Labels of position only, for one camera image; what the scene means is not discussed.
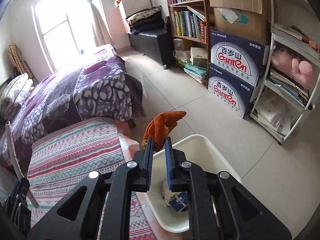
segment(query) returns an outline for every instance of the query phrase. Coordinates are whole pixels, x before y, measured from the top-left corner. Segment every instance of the white storage rack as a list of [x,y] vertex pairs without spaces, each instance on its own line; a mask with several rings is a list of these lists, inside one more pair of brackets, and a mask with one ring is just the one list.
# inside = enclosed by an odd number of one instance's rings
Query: white storage rack
[[[285,90],[281,89],[279,86],[273,84],[269,80],[267,80],[267,76],[269,73],[269,68],[271,64],[271,57],[273,54],[273,51],[276,47],[276,42],[279,42],[288,48],[294,50],[295,52],[298,52],[301,54],[303,57],[308,59],[311,63],[313,63],[314,66],[318,67],[320,69],[320,54],[314,51],[312,48],[310,48],[308,45],[303,43],[302,41],[298,40],[297,38],[293,37],[292,35],[281,31],[279,29],[276,29],[273,27],[274,25],[274,1],[271,1],[271,46],[270,46],[270,53],[269,53],[269,58],[268,58],[268,63],[267,63],[267,68],[266,72],[264,75],[264,80],[262,83],[262,86],[260,88],[259,94],[257,96],[257,99],[254,103],[253,109],[250,113],[250,117],[252,117],[255,121],[257,121],[260,125],[262,125],[269,133],[271,133],[277,141],[282,144],[293,132],[293,130],[298,126],[302,125],[303,122],[306,120],[308,115],[311,113],[312,110],[315,109],[315,102],[319,96],[319,81],[320,81],[320,73],[318,75],[316,85],[310,94],[309,101],[306,104],[306,106],[302,106],[297,102],[297,100],[291,96],[289,93],[287,93]],[[309,12],[313,12],[312,8],[310,7],[309,3],[307,0],[291,0],[292,2],[295,2],[305,8]],[[277,132],[275,132],[273,129],[269,128],[263,121],[261,121],[254,113],[257,103],[260,99],[261,93],[264,90],[264,87],[267,87],[271,89],[273,92],[277,93],[279,96],[284,98],[288,103],[290,103],[294,108],[299,112],[300,116],[294,123],[294,125],[291,127],[289,133],[285,137],[279,136]]]

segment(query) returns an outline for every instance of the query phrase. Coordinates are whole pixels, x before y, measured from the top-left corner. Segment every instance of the white trash bin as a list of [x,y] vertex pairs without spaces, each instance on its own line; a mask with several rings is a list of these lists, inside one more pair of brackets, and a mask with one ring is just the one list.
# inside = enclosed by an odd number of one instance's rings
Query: white trash bin
[[[238,173],[236,173],[207,137],[199,134],[190,135],[173,144],[172,147],[183,151],[188,161],[199,165],[204,171],[215,174],[220,171],[228,171],[241,183]],[[187,231],[189,229],[188,212],[177,213],[164,202],[161,194],[164,180],[167,180],[167,171],[165,153],[162,150],[153,155],[151,187],[146,197],[151,210],[162,228],[173,233]]]

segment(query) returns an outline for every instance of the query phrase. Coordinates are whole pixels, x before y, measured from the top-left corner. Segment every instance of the black sofa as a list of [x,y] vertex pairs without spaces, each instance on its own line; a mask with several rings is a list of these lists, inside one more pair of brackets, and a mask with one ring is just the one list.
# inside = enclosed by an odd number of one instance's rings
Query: black sofa
[[164,69],[174,64],[172,36],[165,28],[128,35],[131,47],[160,63]]

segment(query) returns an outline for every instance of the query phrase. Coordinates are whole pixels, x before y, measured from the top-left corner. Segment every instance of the teal logo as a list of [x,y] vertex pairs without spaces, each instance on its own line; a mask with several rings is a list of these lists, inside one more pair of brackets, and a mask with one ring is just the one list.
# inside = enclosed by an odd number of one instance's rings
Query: teal logo
[[247,16],[242,14],[242,10],[232,9],[234,13],[238,16],[238,19],[235,20],[235,23],[247,24],[249,19]]

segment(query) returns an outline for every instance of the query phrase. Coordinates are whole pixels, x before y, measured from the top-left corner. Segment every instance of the pink plush toy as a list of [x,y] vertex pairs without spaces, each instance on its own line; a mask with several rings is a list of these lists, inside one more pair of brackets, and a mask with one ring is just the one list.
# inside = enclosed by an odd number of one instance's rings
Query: pink plush toy
[[294,58],[286,47],[276,49],[271,58],[272,64],[278,70],[288,74],[305,89],[311,89],[315,72],[307,61]]

